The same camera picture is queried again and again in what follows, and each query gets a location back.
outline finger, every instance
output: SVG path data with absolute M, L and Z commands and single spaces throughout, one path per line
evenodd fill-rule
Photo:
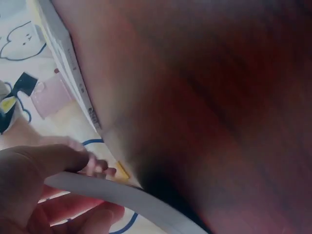
M 42 178 L 62 171 L 80 171 L 89 161 L 87 152 L 77 152 L 65 145 L 20 146 L 10 150 L 12 155 L 28 159 Z
M 98 160 L 96 169 L 99 170 L 98 172 L 103 172 L 103 171 L 107 170 L 108 169 L 107 161 L 106 160 Z
M 108 234 L 114 214 L 110 210 L 95 211 L 78 234 Z
M 110 203 L 110 202 L 103 202 L 102 204 L 94 207 L 93 209 L 87 211 L 86 213 L 83 213 L 82 215 L 76 217 L 73 220 L 70 220 L 67 223 L 64 224 L 60 224 L 60 225 L 56 225 L 53 228 L 53 230 L 56 233 L 62 233 L 62 230 L 67 230 L 69 233 L 77 233 L 79 230 L 82 229 L 82 227 L 86 224 L 86 222 L 92 218 L 93 214 L 95 212 L 98 211 L 105 211 L 105 210 L 109 210 L 112 212 L 113 214 L 113 218 L 112 221 L 110 223 L 110 225 L 116 223 L 117 221 L 119 221 L 123 215 L 124 215 L 124 207 L 121 207 L 119 205 Z
M 91 209 L 102 202 L 102 200 L 95 198 L 66 194 L 40 203 L 38 206 L 39 209 L 44 210 L 48 222 L 53 225 Z
M 108 168 L 108 169 L 105 171 L 105 173 L 106 173 L 108 176 L 112 176 L 112 177 L 115 176 L 116 172 L 117 172 L 116 168 L 113 168 L 113 167 L 110 167 L 110 168 Z
M 55 188 L 52 188 L 48 185 L 44 185 L 40 199 L 47 199 L 47 198 L 50 198 L 51 196 L 54 196 L 56 194 L 60 194 L 62 192 L 63 192 L 63 190 L 55 189 Z

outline cartoon-print fabric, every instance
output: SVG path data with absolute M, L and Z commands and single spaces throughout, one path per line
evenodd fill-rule
M 40 54 L 46 44 L 37 37 L 31 22 L 27 22 L 12 30 L 0 50 L 0 59 L 22 61 Z

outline hand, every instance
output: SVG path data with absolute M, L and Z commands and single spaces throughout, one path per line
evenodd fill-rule
M 0 151 L 0 233 L 107 234 L 122 218 L 123 207 L 74 194 L 38 203 L 60 192 L 44 185 L 45 178 L 62 171 L 80 171 L 88 161 L 87 152 L 64 145 Z M 101 162 L 101 166 L 107 169 L 107 164 Z M 73 220 L 51 226 L 88 209 Z

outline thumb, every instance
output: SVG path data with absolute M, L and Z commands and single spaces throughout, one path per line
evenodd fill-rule
M 78 234 L 108 234 L 114 214 L 110 210 L 98 210 L 82 226 Z
M 65 145 L 47 145 L 39 147 L 18 146 L 1 151 L 4 160 L 11 158 L 31 165 L 33 170 L 40 174 L 42 179 L 62 171 L 80 171 L 89 161 L 87 152 L 77 152 Z

